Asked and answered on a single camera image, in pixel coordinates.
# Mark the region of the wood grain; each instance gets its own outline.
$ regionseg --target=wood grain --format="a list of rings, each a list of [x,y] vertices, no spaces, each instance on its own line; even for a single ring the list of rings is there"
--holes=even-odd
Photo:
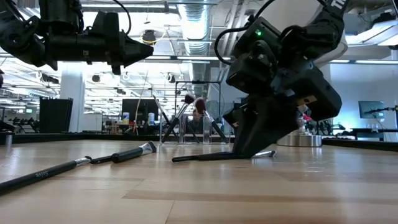
[[[0,181],[144,142],[0,147]],[[183,162],[226,145],[170,145],[120,164],[87,165],[0,197],[2,223],[398,223],[398,154],[272,146],[275,158]]]

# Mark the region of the ceiling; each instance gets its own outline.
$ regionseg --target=ceiling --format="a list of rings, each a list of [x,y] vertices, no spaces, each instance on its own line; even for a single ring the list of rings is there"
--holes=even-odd
[[[25,18],[30,16],[40,16],[37,1],[14,0],[20,8]],[[229,26],[241,26],[245,18],[255,13],[263,1],[257,0],[173,0],[167,1],[169,10],[165,12],[164,2],[161,1],[121,1],[130,11],[132,29],[130,38],[142,41],[145,30],[154,30],[157,42],[154,45],[154,55],[195,55],[192,52],[195,44],[201,47],[201,56],[212,56],[216,37]],[[96,12],[106,10],[108,12],[118,12],[120,29],[127,30],[127,14],[112,0],[90,1],[81,0],[84,12],[85,25],[93,23]],[[377,9],[390,5],[390,1],[355,0],[351,3],[351,8]],[[204,20],[190,23],[184,20],[184,10],[186,6],[197,6],[203,4],[203,12],[199,16],[205,17]],[[199,34],[198,30],[206,29],[206,36],[192,40],[194,34]],[[220,44],[225,49],[234,44],[230,35],[228,39],[222,38]],[[20,60],[5,56],[5,52],[0,52],[1,70],[4,71],[4,85],[0,103],[4,106],[14,105],[36,105],[39,96],[58,97],[60,91],[59,84],[43,82],[43,74],[62,81],[62,68],[67,62],[60,62],[58,71],[53,71],[49,66],[36,68]],[[355,48],[349,49],[343,57],[367,57],[384,58],[389,53],[388,48]],[[231,51],[225,50],[225,55],[230,55]],[[125,97],[138,98],[150,97],[152,95],[164,99],[162,104],[167,108],[166,113],[174,113],[175,84],[167,79],[173,76],[176,81],[218,81],[219,73],[210,73],[211,68],[218,68],[218,62],[207,60],[192,63],[189,60],[146,60],[145,62],[135,63],[127,68],[122,68],[122,75],[116,76],[111,72],[110,66],[105,63],[76,63],[83,69],[86,80],[86,104],[87,112],[103,112],[104,114],[119,114],[121,111],[121,99]],[[99,82],[93,81],[93,75],[100,77]],[[125,94],[118,93],[115,88],[124,90]],[[207,86],[195,86],[188,84],[181,92],[192,93],[196,96],[206,96]],[[181,105],[181,98],[178,98],[178,105]]]

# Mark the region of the pillar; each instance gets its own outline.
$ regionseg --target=pillar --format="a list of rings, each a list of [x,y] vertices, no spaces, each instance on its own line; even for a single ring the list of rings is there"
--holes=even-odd
[[[81,65],[66,63],[62,71],[60,99],[73,99],[69,131],[82,132],[85,109],[85,81]]]

